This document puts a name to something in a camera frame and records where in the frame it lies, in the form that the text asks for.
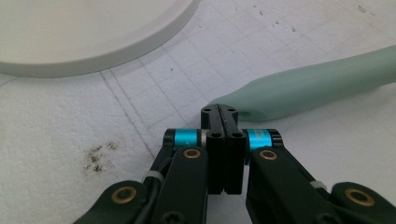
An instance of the white round dish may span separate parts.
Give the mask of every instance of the white round dish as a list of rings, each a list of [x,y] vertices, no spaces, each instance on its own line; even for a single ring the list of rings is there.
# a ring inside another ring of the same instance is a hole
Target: white round dish
[[[199,0],[0,0],[0,73],[70,77],[158,48]]]

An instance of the dark stain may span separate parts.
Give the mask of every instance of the dark stain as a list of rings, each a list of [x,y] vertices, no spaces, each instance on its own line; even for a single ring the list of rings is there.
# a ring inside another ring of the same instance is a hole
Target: dark stain
[[[83,169],[86,175],[101,174],[113,167],[109,158],[109,152],[118,149],[118,144],[110,141],[99,146],[90,147],[85,150]]]
[[[366,8],[364,8],[364,7],[362,7],[362,6],[358,6],[358,10],[359,10],[360,12],[362,12],[362,13],[366,13],[366,12],[367,12]]]
[[[106,147],[107,147],[107,149],[110,149],[110,150],[117,150],[117,148],[119,146],[114,142],[108,142],[108,143],[106,143]]]

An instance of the green handle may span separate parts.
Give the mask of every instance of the green handle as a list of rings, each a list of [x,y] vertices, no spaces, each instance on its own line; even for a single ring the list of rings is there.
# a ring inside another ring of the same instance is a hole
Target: green handle
[[[391,46],[261,77],[210,104],[234,107],[239,111],[240,120],[263,121],[286,117],[395,81],[396,46]]]

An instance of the white cable tie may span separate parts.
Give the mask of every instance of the white cable tie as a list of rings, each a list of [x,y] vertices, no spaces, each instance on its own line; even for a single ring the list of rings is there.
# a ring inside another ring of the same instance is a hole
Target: white cable tie
[[[321,181],[314,180],[310,183],[314,189],[325,189],[327,190],[326,185],[324,185]]]
[[[163,180],[164,180],[163,174],[161,174],[161,173],[158,172],[158,171],[147,171],[146,174],[143,175],[142,183],[145,181],[145,179],[146,179],[147,177],[154,177],[154,178],[157,178],[157,179],[159,179],[159,180],[161,181],[161,183],[163,183]]]

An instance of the blue band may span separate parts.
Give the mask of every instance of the blue band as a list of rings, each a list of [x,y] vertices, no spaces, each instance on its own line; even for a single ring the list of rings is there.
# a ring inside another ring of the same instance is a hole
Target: blue band
[[[198,146],[198,131],[196,129],[176,129],[175,148]]]
[[[259,147],[271,147],[271,134],[266,129],[247,129],[250,152]]]

